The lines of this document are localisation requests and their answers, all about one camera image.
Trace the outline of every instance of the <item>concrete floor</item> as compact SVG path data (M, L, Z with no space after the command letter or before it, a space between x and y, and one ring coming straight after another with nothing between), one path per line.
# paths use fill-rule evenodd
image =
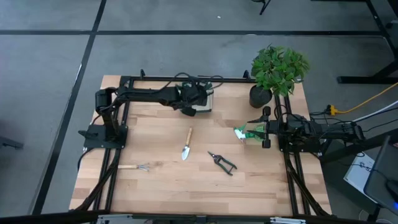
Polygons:
M395 18L387 0L373 1L383 22ZM91 30L99 0L0 0L0 29ZM278 0L258 16L260 4L242 0L108 0L100 30L377 30L361 2ZM0 135L25 144L0 150L0 216L25 215L43 172L88 36L0 35ZM392 61L378 37L286 37L239 35L97 36L65 136L44 212L65 212L76 179L76 163L93 113L94 92L103 75L191 75L241 77L256 52L269 44L305 54L311 71L304 88L310 111L327 104L351 108L386 85L339 85L340 75L372 75ZM341 115L355 119L396 100L398 89L360 110ZM395 118L394 113L361 123L364 129ZM383 126L371 137L396 127ZM358 218L360 205L328 184L333 213ZM382 210L381 218L398 218Z

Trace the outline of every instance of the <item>yellow cable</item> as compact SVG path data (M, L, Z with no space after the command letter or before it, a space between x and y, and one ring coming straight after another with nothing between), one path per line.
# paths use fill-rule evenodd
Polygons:
M381 94L383 94L383 93L389 91L391 88L394 88L396 85L398 85L398 82L395 83L395 84L393 84L393 85L390 86L389 88L386 88L385 90L381 91L379 94L370 97L369 99L365 100L363 103L359 104L358 106L355 106L355 107L353 107L353 108L351 108L351 109L349 109L349 110L346 110L346 111L339 111L339 110L337 110L336 108L334 108L334 106L332 106L332 109L331 109L332 112L331 112L331 113L332 113L332 115L334 115L334 114L345 114L345 113L349 113L349 112L351 112L351 111L353 111L353 110L355 110L355 109L358 109L359 107L365 105L366 103L369 103L369 101L371 101L371 100L375 99L376 97L380 96Z

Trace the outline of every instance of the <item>potted plant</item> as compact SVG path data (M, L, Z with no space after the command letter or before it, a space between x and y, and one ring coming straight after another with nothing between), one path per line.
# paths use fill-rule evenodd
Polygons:
M251 76L257 85L250 89L250 105L260 108L270 102L272 94L293 94L294 83L302 82L309 69L303 55L292 49L269 45L260 50L252 63Z

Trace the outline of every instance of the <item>green plant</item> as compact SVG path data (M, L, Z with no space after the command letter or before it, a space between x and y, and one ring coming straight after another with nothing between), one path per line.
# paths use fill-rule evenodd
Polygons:
M253 60L251 75L257 86L272 90L275 95L293 94L294 83L300 83L310 66L302 54L292 49L272 47L259 51Z

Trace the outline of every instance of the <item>wooden tabletop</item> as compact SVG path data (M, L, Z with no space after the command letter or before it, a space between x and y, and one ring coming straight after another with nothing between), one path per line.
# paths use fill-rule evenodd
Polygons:
M104 76L101 88L117 87L120 76ZM161 88L165 82L135 81L135 88ZM260 117L261 109L249 105L252 83L224 83L214 93L211 113L189 117L158 103L132 102L129 132L120 164L146 164L150 171L118 170L112 212L207 215L291 215L283 154L275 135L271 148L248 139L242 143L233 127ZM293 113L308 115L302 85L290 96ZM274 109L274 99L267 104ZM193 128L190 153L182 161L189 127ZM246 129L255 127L247 125ZM207 153L222 155L238 169L229 176ZM94 149L80 166L70 208L76 208L98 181L104 149ZM306 185L327 212L330 205L319 161L301 153ZM301 203L296 187L297 200ZM104 208L105 186L100 208Z

